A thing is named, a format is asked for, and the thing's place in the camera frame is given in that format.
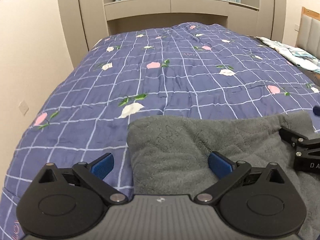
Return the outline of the padded beige headboard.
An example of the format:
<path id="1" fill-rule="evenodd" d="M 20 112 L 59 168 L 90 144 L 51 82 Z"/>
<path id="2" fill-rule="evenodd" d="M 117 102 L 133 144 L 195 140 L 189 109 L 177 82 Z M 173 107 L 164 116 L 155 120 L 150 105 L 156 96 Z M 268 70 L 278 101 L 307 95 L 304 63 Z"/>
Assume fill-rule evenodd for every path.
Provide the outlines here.
<path id="1" fill-rule="evenodd" d="M 320 46 L 319 13 L 302 7 L 296 47 L 307 51 L 319 59 Z"/>

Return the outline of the light floral bedding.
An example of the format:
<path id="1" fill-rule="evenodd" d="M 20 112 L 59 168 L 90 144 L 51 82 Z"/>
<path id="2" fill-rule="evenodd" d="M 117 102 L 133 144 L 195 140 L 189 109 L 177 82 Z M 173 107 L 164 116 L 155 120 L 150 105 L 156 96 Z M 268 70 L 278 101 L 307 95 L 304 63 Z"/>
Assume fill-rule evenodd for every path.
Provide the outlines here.
<path id="1" fill-rule="evenodd" d="M 266 37 L 256 36 L 263 44 L 277 51 L 280 55 L 297 67 L 319 73 L 319 59 L 307 51 L 278 41 L 272 41 Z"/>

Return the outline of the white wall socket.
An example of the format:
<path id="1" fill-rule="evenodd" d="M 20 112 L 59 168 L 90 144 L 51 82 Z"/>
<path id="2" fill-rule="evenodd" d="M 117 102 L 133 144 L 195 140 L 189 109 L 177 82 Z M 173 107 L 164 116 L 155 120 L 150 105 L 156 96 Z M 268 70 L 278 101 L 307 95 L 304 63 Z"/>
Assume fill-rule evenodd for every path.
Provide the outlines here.
<path id="1" fill-rule="evenodd" d="M 23 116 L 25 116 L 26 113 L 29 111 L 29 106 L 24 100 L 20 102 L 18 108 Z"/>

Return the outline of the beige wardrobe cabinet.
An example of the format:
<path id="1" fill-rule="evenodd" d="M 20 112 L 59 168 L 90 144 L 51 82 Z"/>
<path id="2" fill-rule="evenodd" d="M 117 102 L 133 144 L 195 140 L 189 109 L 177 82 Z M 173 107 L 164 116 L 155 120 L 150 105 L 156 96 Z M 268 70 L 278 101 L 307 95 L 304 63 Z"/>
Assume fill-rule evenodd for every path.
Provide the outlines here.
<path id="1" fill-rule="evenodd" d="M 103 0 L 58 0 L 61 24 L 74 68 L 108 36 Z"/>

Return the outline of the blue checked floral quilt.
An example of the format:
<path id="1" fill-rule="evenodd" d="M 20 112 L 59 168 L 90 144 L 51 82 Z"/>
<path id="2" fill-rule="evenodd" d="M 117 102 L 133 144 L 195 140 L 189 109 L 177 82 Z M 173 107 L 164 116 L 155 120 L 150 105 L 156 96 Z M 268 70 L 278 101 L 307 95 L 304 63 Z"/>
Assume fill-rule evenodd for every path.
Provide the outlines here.
<path id="1" fill-rule="evenodd" d="M 70 167 L 112 153 L 115 166 L 106 182 L 130 195 L 126 136 L 136 119 L 244 119 L 310 112 L 317 104 L 319 90 L 287 59 L 218 24 L 182 23 L 104 38 L 23 134 L 1 191 L 1 239 L 23 236 L 16 206 L 47 162 Z"/>

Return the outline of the beige shelf above bed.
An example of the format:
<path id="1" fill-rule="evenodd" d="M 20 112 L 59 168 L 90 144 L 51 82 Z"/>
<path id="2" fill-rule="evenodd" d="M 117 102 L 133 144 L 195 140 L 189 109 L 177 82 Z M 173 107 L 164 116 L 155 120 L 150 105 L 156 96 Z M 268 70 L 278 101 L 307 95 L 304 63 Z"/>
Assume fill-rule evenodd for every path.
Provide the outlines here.
<path id="1" fill-rule="evenodd" d="M 256 35 L 259 9 L 224 0 L 123 0 L 104 5 L 109 34 L 180 23 L 219 24 L 232 31 Z"/>

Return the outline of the grey fleece pants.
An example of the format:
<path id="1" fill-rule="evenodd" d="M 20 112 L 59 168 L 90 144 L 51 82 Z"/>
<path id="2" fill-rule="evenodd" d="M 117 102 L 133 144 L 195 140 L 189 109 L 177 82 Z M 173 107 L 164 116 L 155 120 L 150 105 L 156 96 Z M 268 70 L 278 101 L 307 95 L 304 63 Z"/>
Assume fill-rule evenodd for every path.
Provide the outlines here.
<path id="1" fill-rule="evenodd" d="M 319 236 L 319 176 L 292 168 L 293 149 L 279 136 L 281 127 L 310 139 L 318 138 L 304 111 L 253 119 L 200 120 L 150 116 L 131 122 L 127 144 L 136 194 L 195 196 L 217 182 L 208 156 L 216 151 L 254 167 L 274 161 L 284 170 L 306 204 L 303 239 Z"/>

